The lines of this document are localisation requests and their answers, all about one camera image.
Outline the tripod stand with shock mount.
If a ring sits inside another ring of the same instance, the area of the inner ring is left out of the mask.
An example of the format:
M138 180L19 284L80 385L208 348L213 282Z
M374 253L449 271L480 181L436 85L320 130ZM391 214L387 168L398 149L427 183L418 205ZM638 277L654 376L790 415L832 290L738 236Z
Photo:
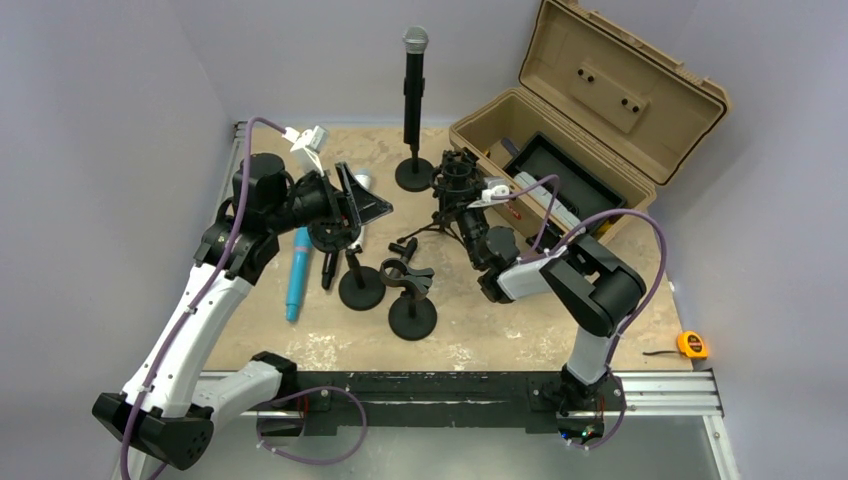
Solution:
M442 154L441 164L436 167L430 178L430 188L433 194L449 193L454 195L478 194L482 190L483 176L477 168L477 157L467 150L445 150ZM460 228L456 223L442 228L431 221L413 232L396 240L397 243L405 243L408 239L425 231L443 233L459 241L467 251L471 251L472 244L479 239L487 224L485 215L480 208L472 208L477 214L477 226L472 229Z

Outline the black shock mount cradle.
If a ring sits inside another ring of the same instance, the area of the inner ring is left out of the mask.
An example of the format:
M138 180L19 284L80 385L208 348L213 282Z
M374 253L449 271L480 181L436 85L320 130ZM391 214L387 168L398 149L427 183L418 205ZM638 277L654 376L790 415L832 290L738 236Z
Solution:
M307 232L315 249L323 253L332 253L351 247L362 232L362 227L313 222L307 226Z

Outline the round base tall stand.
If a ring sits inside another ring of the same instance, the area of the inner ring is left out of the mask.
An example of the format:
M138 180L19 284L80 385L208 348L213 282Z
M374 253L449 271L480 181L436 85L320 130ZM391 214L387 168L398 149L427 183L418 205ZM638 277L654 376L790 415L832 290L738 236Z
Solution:
M430 188L434 166L420 157L419 146L410 145L410 157L401 161L395 169L395 182L407 192L423 192Z

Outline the small black microphone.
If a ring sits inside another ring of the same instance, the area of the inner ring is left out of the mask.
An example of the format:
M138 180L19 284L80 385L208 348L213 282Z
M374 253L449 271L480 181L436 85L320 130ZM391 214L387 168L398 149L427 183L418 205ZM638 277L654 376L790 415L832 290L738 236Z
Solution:
M325 291L330 291L333 285L334 278L338 271L339 252L327 252L324 256L321 269L321 287Z

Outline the blue microphone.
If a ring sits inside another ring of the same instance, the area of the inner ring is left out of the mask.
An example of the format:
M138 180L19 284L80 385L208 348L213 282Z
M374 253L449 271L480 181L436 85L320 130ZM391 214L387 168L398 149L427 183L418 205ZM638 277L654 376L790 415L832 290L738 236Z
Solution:
M310 268L312 248L308 229L306 227L299 228L294 237L293 256L285 300L285 318L290 323L295 323L299 318Z

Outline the clip stand round base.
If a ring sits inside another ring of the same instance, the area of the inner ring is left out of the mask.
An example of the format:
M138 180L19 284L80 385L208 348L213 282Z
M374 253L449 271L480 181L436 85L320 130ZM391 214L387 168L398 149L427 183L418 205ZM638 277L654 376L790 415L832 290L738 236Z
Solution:
M393 333L406 341L418 341L435 329L438 313L428 298L435 271L410 267L401 258L385 259L380 279L387 288L400 288L400 296L389 308L388 322Z

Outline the tall black silver microphone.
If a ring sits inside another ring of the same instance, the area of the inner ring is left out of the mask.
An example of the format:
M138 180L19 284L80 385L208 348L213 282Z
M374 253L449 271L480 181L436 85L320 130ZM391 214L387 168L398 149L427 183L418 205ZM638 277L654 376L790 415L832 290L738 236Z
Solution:
M429 37L422 26L410 26L403 35L406 53L404 78L404 142L418 148L420 137L421 107L425 88L423 75L424 52Z

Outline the white microphone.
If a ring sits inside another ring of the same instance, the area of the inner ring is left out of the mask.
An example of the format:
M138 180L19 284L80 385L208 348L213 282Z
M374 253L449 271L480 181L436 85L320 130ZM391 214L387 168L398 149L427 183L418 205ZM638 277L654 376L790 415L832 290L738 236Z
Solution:
M372 184L372 177L367 169L360 169L355 172L355 179L366 190L369 191ZM360 251L365 239L365 226L360 226L358 235L353 243L348 247L349 251Z

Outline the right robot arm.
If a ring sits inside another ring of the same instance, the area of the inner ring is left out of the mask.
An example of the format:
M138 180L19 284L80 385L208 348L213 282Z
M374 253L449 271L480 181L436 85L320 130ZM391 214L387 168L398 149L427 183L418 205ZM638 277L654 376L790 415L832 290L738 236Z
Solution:
M561 373L564 399L584 407L596 399L609 372L614 336L638 310L647 292L643 278L589 234L523 263L512 229L491 227L469 200L439 201L434 218L455 223L478 284L493 303L554 294L578 324L572 353Z

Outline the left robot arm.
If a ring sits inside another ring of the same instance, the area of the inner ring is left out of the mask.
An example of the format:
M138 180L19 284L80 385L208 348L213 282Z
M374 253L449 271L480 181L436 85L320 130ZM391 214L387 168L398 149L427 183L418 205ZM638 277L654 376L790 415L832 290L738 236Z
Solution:
M180 302L148 357L122 389L102 393L93 416L120 442L162 467L195 465L214 434L255 406L303 403L296 364L267 351L210 387L199 380L224 326L277 255L282 234L304 229L325 252L354 243L392 204L363 186L348 164L294 178L272 153L248 156L232 177L193 257Z

